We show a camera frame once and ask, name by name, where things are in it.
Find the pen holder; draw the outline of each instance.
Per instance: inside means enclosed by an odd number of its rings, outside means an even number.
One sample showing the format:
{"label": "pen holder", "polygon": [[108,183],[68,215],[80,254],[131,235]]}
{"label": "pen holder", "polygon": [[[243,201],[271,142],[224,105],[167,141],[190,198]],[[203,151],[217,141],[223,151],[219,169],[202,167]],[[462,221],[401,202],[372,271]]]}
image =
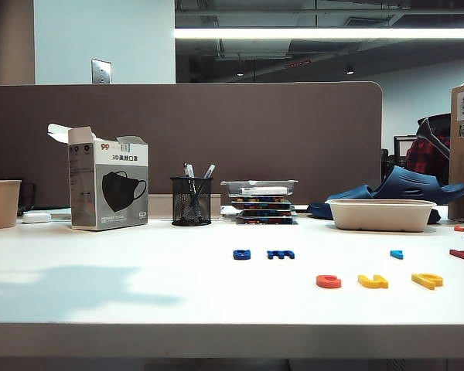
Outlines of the pen holder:
{"label": "pen holder", "polygon": [[211,181],[213,178],[176,176],[172,180],[172,224],[205,226],[211,223]]}

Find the beige bowl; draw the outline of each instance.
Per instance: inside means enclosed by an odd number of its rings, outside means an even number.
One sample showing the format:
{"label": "beige bowl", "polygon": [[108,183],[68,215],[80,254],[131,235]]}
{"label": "beige bowl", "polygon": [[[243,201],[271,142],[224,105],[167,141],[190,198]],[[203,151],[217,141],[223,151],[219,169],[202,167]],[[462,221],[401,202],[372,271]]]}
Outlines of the beige bowl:
{"label": "beige bowl", "polygon": [[329,199],[341,230],[422,232],[436,203],[414,199]]}
{"label": "beige bowl", "polygon": [[20,180],[0,180],[0,228],[15,225],[20,185]]}

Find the blue slipper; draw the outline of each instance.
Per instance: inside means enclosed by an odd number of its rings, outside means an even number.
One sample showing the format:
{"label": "blue slipper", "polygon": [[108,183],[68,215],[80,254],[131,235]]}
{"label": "blue slipper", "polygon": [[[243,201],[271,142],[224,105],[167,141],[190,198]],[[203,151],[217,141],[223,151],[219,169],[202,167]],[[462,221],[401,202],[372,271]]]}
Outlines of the blue slipper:
{"label": "blue slipper", "polygon": [[[464,196],[464,184],[440,185],[433,175],[411,172],[400,166],[394,166],[391,172],[374,191],[368,185],[360,185],[349,191],[331,195],[328,199],[421,199],[437,205],[446,205],[454,199]],[[308,212],[323,219],[333,219],[327,203],[310,203]],[[432,213],[428,223],[436,223],[439,214]]]}

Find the wall outlet plate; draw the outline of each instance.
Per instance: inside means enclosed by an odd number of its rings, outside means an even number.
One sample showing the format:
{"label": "wall outlet plate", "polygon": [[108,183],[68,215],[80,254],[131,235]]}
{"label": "wall outlet plate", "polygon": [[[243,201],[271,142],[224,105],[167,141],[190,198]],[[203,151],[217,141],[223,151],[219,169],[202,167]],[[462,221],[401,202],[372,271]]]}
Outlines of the wall outlet plate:
{"label": "wall outlet plate", "polygon": [[93,83],[111,83],[111,63],[92,59],[91,80]]}

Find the plastic tray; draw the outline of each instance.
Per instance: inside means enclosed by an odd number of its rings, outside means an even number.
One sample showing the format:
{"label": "plastic tray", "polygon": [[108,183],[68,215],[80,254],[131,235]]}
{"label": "plastic tray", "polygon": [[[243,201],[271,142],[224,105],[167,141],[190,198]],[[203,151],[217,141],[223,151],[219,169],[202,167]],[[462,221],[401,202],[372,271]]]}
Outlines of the plastic tray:
{"label": "plastic tray", "polygon": [[239,201],[232,201],[230,204],[239,210],[289,210],[291,208],[291,203],[289,201],[284,201],[283,203],[243,203]]}
{"label": "plastic tray", "polygon": [[297,180],[247,180],[220,182],[228,187],[229,197],[238,196],[287,196],[294,192]]}
{"label": "plastic tray", "polygon": [[283,203],[284,196],[241,196],[235,199],[239,203]]}
{"label": "plastic tray", "polygon": [[329,199],[337,228],[422,232],[435,203],[413,199]]}
{"label": "plastic tray", "polygon": [[294,216],[295,212],[290,209],[287,210],[243,210],[241,213],[244,217],[255,217],[255,216]]}
{"label": "plastic tray", "polygon": [[237,216],[239,224],[296,224],[290,216]]}

